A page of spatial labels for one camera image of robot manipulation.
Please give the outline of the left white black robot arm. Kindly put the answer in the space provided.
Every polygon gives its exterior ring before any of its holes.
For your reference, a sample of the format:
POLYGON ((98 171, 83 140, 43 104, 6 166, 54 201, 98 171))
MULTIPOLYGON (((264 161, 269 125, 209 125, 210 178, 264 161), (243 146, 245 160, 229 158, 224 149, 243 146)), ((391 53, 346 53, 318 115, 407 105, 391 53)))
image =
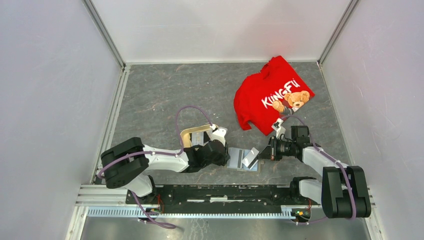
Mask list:
POLYGON ((100 155, 102 169, 97 177, 105 180, 107 188, 125 188, 151 204, 157 190, 145 171, 196 173, 209 165, 224 166, 229 158, 228 145, 216 139, 178 151, 150 147, 132 137, 100 155))

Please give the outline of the silver VIP credit card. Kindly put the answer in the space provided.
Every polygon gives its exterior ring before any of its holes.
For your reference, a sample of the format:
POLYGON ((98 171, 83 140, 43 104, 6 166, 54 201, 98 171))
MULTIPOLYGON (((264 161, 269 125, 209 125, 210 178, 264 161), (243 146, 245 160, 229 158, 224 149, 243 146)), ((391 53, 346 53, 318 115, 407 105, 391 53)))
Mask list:
POLYGON ((257 156, 259 154, 259 150, 255 147, 252 149, 243 149, 242 150, 242 158, 241 158, 241 166, 243 168, 252 170, 258 162, 257 156))

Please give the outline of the beige oval tray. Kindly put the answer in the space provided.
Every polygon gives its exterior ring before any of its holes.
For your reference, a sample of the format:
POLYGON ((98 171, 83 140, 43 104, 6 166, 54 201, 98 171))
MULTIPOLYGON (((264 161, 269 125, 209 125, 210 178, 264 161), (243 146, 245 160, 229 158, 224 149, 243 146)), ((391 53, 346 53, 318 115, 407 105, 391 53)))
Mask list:
POLYGON ((187 128, 180 133, 184 148, 205 146, 211 140, 212 128, 209 124, 187 128))

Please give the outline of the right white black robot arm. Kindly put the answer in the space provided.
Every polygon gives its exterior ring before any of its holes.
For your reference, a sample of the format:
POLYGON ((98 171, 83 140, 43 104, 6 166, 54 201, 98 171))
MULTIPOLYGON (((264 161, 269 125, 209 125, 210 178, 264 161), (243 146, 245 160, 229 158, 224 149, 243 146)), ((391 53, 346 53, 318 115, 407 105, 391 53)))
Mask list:
POLYGON ((316 144, 305 125, 291 127, 291 137, 272 136, 258 157, 279 161, 294 157, 311 167, 321 180, 295 177, 290 183, 289 199, 302 204, 307 199, 321 205, 325 216, 334 218, 368 218, 372 206, 364 170, 357 165, 340 162, 316 144))

